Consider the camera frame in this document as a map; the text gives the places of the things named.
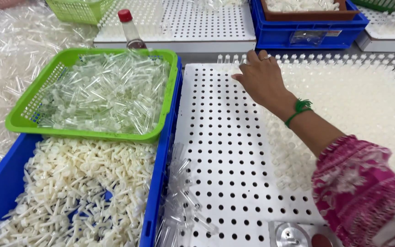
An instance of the pink patterned sleeve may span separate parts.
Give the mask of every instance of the pink patterned sleeve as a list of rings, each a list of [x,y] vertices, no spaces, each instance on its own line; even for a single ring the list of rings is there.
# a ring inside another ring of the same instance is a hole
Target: pink patterned sleeve
[[[318,157],[313,198],[346,247],[395,246],[395,173],[391,151],[354,135]]]

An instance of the red bottle cap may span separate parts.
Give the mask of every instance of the red bottle cap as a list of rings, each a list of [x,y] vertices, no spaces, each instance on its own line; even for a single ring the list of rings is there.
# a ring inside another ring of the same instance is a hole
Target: red bottle cap
[[[132,20],[132,15],[130,14],[130,10],[122,9],[118,11],[118,18],[121,22],[128,22]]]

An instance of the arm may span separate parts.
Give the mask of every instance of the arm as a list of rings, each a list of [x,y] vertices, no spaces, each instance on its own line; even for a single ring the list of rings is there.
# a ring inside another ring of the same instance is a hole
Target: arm
[[[243,74],[233,75],[258,104],[286,121],[297,98],[284,86],[274,58],[248,53]],[[313,198],[330,228],[350,246],[395,246],[395,173],[391,151],[345,136],[313,111],[290,122],[290,128],[318,157],[312,176]]]
[[[243,75],[235,74],[233,79],[243,85],[254,101],[285,122],[295,113],[297,98],[284,86],[277,61],[273,57],[264,59],[266,56],[266,51],[261,51],[258,57],[254,51],[249,51],[250,64],[240,65]],[[313,111],[294,117],[290,128],[316,157],[333,140],[344,135]]]

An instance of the label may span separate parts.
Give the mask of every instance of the label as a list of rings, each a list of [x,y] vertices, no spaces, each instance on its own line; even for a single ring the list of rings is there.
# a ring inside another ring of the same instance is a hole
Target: label
[[[327,31],[326,37],[338,37],[342,30]]]

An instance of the glass bottle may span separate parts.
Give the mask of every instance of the glass bottle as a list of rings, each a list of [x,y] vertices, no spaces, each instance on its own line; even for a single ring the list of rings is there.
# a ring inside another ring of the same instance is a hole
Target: glass bottle
[[[127,48],[144,48],[146,49],[146,43],[140,38],[140,34],[138,30],[136,30],[136,26],[132,21],[132,15],[128,9],[122,9],[118,11],[118,18],[123,26],[124,35],[127,40]]]

